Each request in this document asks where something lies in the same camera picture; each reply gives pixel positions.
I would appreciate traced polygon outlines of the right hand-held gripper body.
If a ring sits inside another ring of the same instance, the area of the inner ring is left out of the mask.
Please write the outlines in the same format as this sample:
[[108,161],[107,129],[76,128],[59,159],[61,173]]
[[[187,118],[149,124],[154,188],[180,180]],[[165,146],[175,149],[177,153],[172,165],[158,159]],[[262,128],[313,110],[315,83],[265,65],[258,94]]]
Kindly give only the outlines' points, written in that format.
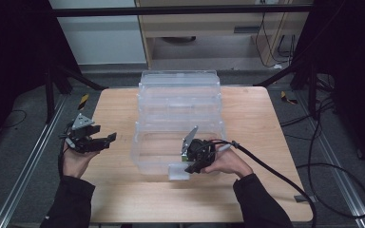
[[182,139],[181,155],[185,154],[190,162],[211,164],[215,160],[215,145],[206,140],[196,139],[197,125]]

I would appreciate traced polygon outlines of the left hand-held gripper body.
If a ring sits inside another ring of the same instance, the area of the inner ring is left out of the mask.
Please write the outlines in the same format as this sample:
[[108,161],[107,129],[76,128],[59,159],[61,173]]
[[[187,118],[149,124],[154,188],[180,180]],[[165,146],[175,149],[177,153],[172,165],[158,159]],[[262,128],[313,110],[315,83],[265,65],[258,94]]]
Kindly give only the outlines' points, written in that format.
[[93,140],[91,136],[85,135],[85,128],[89,125],[95,125],[95,122],[79,113],[74,120],[67,124],[65,133],[61,136],[65,143],[78,153],[94,152],[92,148]]

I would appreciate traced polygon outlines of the clear plastic storage box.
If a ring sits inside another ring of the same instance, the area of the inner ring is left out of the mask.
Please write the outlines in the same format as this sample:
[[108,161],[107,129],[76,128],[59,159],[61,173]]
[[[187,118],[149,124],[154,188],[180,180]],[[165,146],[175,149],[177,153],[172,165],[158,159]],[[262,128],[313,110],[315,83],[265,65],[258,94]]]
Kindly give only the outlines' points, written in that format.
[[137,101],[130,155],[144,175],[189,179],[185,168],[194,162],[181,161],[181,150],[183,138],[195,125],[196,139],[225,137],[221,84],[214,70],[145,71]]

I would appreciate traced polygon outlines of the person's left hand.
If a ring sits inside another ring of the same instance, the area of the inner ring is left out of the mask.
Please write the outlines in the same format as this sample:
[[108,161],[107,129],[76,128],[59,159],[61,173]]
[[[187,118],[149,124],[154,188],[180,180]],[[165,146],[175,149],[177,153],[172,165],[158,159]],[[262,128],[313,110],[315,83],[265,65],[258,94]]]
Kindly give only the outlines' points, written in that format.
[[99,154],[99,151],[78,153],[66,145],[62,158],[63,175],[80,179],[86,172],[90,161]]

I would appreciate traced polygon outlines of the person's right hand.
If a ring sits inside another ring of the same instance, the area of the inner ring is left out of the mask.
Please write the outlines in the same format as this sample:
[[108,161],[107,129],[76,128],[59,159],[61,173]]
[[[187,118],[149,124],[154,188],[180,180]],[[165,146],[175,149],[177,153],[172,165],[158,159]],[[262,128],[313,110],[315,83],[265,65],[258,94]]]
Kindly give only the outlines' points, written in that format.
[[233,150],[228,149],[216,154],[214,162],[202,169],[203,173],[222,172],[235,174],[240,179],[253,174],[253,169]]

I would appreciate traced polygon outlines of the yellow black floor tape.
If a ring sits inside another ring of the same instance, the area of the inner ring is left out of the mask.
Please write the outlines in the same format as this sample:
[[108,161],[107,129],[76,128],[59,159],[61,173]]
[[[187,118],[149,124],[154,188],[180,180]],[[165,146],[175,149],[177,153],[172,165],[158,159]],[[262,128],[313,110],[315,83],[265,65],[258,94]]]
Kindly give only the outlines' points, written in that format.
[[88,98],[89,98],[89,94],[84,94],[82,96],[81,101],[78,104],[78,108],[77,108],[78,110],[82,110],[85,107]]

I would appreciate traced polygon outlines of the black metal stand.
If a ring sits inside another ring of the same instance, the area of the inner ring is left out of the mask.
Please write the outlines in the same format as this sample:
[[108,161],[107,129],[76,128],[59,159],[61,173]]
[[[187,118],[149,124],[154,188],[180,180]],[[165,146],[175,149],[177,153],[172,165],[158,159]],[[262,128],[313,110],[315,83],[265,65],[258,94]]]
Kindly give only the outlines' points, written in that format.
[[308,111],[315,119],[317,117],[317,65],[312,60],[294,60],[287,68],[276,73],[272,77],[255,84],[255,86],[268,87],[272,83],[293,73],[290,87],[299,90],[308,86]]
[[47,103],[47,118],[46,123],[49,124],[55,114],[54,105],[54,94],[53,86],[57,86],[61,94],[69,94],[73,87],[70,84],[68,77],[75,79],[76,81],[94,89],[94,90],[104,90],[105,86],[98,85],[81,73],[76,72],[65,66],[49,66],[44,74],[45,79],[45,92],[46,92],[46,103]]

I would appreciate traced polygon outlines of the white cabinet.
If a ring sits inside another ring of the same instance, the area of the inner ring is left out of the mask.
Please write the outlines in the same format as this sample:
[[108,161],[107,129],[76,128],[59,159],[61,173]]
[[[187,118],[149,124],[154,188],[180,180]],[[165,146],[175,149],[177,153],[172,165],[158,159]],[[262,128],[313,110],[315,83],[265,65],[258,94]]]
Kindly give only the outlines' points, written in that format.
[[[49,0],[55,10],[134,8],[134,0]],[[58,19],[79,65],[145,64],[136,16],[61,17]]]

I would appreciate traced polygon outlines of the dark curtain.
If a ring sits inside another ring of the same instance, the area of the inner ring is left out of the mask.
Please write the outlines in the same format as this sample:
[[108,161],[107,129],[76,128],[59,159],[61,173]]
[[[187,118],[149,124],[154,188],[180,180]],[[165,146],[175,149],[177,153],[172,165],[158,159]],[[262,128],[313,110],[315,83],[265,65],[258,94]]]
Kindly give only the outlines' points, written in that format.
[[67,75],[56,67],[80,71],[58,20],[35,13],[51,9],[49,0],[0,0],[0,127],[14,100],[42,86],[46,73],[69,93]]
[[335,78],[335,97],[365,155],[365,0],[314,0],[298,50]]

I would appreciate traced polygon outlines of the wooden desk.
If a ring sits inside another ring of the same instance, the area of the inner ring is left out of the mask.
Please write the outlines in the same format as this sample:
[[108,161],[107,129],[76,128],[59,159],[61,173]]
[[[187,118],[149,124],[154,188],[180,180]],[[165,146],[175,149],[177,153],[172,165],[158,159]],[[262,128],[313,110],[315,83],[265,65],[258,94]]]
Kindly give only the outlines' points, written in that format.
[[[137,7],[289,5],[313,0],[134,0]],[[153,64],[154,44],[158,38],[244,35],[252,37],[261,62],[274,63],[282,36],[300,36],[306,12],[221,13],[141,15],[139,22],[147,62]]]

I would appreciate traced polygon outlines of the black crossbar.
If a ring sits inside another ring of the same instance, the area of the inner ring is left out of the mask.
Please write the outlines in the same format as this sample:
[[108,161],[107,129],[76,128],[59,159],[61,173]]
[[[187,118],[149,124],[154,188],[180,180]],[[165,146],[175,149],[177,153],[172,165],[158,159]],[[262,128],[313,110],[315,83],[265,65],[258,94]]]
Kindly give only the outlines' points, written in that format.
[[175,6],[102,9],[52,9],[49,14],[56,17],[83,16],[129,16],[129,15],[170,15],[170,14],[218,14],[218,13],[262,13],[262,12],[305,12],[313,4],[294,5],[225,5],[225,6]]

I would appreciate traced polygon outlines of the aluminium floor rail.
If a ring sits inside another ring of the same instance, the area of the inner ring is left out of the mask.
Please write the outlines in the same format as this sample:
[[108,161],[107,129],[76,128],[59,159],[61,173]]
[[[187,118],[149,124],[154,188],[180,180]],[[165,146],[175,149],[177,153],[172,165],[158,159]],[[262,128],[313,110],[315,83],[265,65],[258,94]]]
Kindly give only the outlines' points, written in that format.
[[0,209],[0,228],[7,228],[14,211],[20,199],[23,197],[24,192],[29,184],[29,180],[40,161],[43,152],[45,151],[48,140],[50,139],[55,126],[57,125],[61,114],[63,113],[64,106],[67,101],[67,95],[60,95],[57,104],[54,107],[54,114],[52,119],[45,124],[36,144],[33,146],[29,157],[20,172],[15,184],[13,185],[10,193],[5,200],[5,203]]
[[[295,95],[298,98],[299,105],[303,108],[305,114],[308,117],[312,117],[309,113],[305,95],[301,92],[296,92]],[[341,215],[342,217],[348,219],[354,219],[357,226],[359,228],[365,228],[365,187],[364,185],[350,172],[344,169],[338,158],[336,157],[333,148],[329,144],[325,134],[320,127],[320,116],[321,112],[324,110],[326,106],[332,104],[332,101],[326,97],[320,103],[318,103],[317,107],[317,117],[313,120],[310,120],[309,123],[314,129],[314,134],[312,136],[309,152],[308,152],[308,161],[305,164],[307,168],[307,177],[309,181],[310,188],[313,192],[313,196],[316,197],[317,201],[331,210],[333,213]],[[312,151],[313,144],[315,141],[318,141],[318,145],[320,147],[321,153],[325,158],[325,162],[315,162],[311,163],[312,160]],[[344,198],[348,208],[350,210],[350,215],[342,213],[334,209],[328,202],[325,202],[316,192],[316,189],[312,182],[311,176],[311,167],[312,166],[324,166],[328,167],[333,173],[334,179],[336,180],[336,185],[341,192],[342,197]]]

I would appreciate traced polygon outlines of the yellow-handled tool on floor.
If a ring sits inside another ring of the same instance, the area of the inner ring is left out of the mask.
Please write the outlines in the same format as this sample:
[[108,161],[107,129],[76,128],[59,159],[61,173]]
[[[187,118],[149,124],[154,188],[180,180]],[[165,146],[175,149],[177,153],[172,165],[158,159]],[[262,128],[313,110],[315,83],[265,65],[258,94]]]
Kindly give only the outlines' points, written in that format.
[[293,91],[281,91],[280,98],[289,104],[296,105],[298,103],[298,99]]

